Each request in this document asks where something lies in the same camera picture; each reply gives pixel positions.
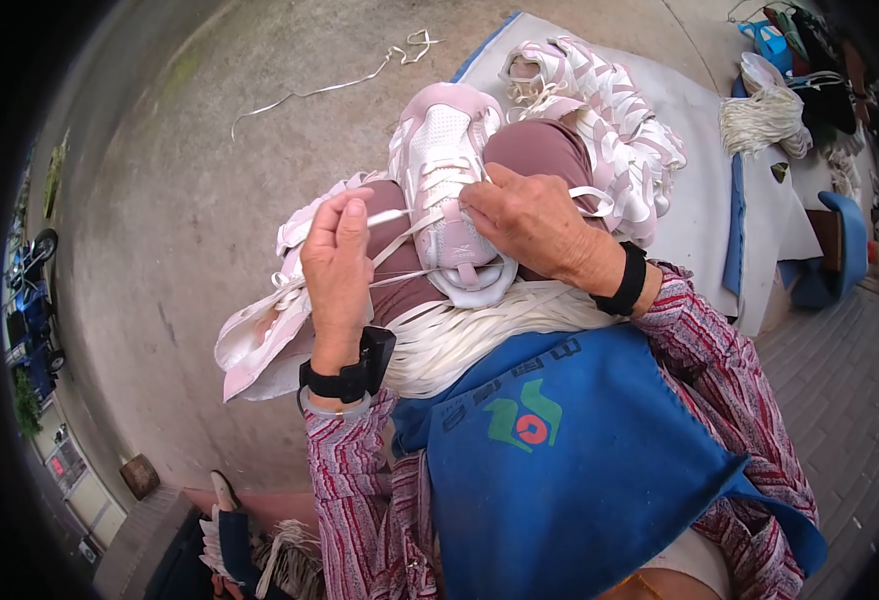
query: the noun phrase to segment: right hand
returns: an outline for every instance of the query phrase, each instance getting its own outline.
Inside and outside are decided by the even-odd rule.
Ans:
[[[611,235],[585,221],[556,175],[514,173],[489,162],[492,182],[462,188],[476,231],[520,264],[597,296],[619,289],[625,252]]]

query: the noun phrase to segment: green logo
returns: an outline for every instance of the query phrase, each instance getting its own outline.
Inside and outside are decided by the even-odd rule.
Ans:
[[[559,420],[562,418],[562,407],[539,392],[539,386],[542,384],[542,379],[529,381],[523,385],[523,390],[520,392],[519,402],[532,411],[531,415],[523,414],[516,418],[519,414],[519,405],[509,398],[496,398],[483,408],[483,411],[493,414],[486,436],[529,453],[532,452],[530,446],[541,444],[547,436],[549,445],[555,444]],[[519,439],[513,437],[513,432],[519,436]]]

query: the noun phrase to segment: leg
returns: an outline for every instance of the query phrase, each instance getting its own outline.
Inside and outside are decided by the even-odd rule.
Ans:
[[[557,175],[570,188],[593,185],[593,168],[582,140],[571,128],[550,119],[529,119],[504,126],[489,138],[482,151],[484,162],[495,162],[522,176]],[[573,202],[589,212],[596,210],[596,199],[579,196]],[[601,219],[588,219],[593,227],[604,229]],[[526,281],[544,278],[524,266],[519,275]]]
[[[253,564],[249,548],[249,516],[235,510],[219,510],[219,546],[229,575],[251,594],[263,572]]]
[[[406,209],[403,190],[395,181],[385,179],[372,181],[363,187],[368,187],[376,192],[376,195],[366,203],[367,214],[374,215],[389,209]],[[383,248],[408,230],[410,225],[409,217],[377,225],[370,232],[369,248],[366,254],[370,258],[374,258]],[[398,273],[420,271],[422,268],[416,246],[413,246],[410,237],[379,266],[376,270],[375,281],[387,280]],[[433,284],[424,276],[407,279],[404,282],[399,281],[385,287],[372,288],[369,290],[369,295],[373,300],[373,313],[375,315],[373,324],[378,327],[385,327],[396,317],[422,303],[446,299],[446,296],[433,287]]]

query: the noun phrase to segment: red sign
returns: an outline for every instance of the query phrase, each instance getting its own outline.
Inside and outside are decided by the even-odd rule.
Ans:
[[[59,457],[53,456],[49,459],[49,463],[52,465],[52,468],[55,469],[57,475],[61,476],[66,472],[66,470],[63,468],[62,463],[59,462]]]

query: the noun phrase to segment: black wrist strap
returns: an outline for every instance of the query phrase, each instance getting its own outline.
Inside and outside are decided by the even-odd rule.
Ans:
[[[628,317],[632,315],[632,307],[636,306],[639,294],[643,293],[643,284],[646,283],[646,251],[632,242],[622,242],[620,246],[625,250],[625,269],[619,289],[610,298],[604,295],[589,296],[602,312]]]
[[[299,389],[309,386],[317,396],[338,398],[344,404],[361,401],[369,393],[375,394],[383,383],[385,368],[396,346],[392,331],[368,326],[362,330],[360,362],[344,366],[338,375],[319,375],[312,361],[299,366]]]
[[[299,386],[309,386],[317,396],[338,398],[344,403],[361,401],[366,393],[367,365],[369,361],[344,366],[338,375],[319,375],[313,370],[312,361],[299,366]]]

